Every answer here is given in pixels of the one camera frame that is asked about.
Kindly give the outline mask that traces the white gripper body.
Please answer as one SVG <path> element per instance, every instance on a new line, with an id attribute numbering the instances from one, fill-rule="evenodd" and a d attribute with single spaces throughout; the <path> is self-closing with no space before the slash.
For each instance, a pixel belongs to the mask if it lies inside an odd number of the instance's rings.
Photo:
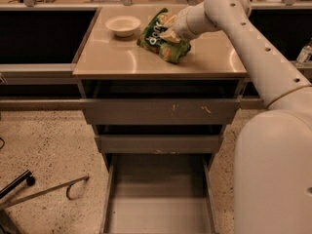
<path id="1" fill-rule="evenodd" d="M 191 31 L 188 23 L 188 13 L 190 7 L 182 9 L 175 18 L 173 31 L 175 35 L 183 41 L 191 41 L 197 38 L 197 35 Z"/>

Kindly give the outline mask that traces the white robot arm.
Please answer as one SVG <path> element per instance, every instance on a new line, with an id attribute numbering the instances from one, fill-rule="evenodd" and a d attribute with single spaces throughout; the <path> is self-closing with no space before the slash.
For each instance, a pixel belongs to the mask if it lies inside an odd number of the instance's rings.
<path id="1" fill-rule="evenodd" d="M 248 0 L 204 0 L 164 33 L 190 41 L 223 31 L 265 111 L 240 132 L 234 158 L 235 234 L 312 234 L 312 84 L 250 22 Z"/>

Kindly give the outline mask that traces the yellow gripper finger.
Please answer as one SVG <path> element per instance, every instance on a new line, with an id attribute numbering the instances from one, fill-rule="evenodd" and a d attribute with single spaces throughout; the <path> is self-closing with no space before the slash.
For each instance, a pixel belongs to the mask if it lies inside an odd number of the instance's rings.
<path id="1" fill-rule="evenodd" d="M 173 15 L 164 22 L 164 26 L 165 27 L 172 27 L 174 25 L 175 21 L 176 21 L 176 15 Z"/>
<path id="2" fill-rule="evenodd" d="M 160 38 L 172 43 L 179 43 L 181 39 L 176 35 L 172 28 L 167 29 L 166 31 L 160 34 Z"/>

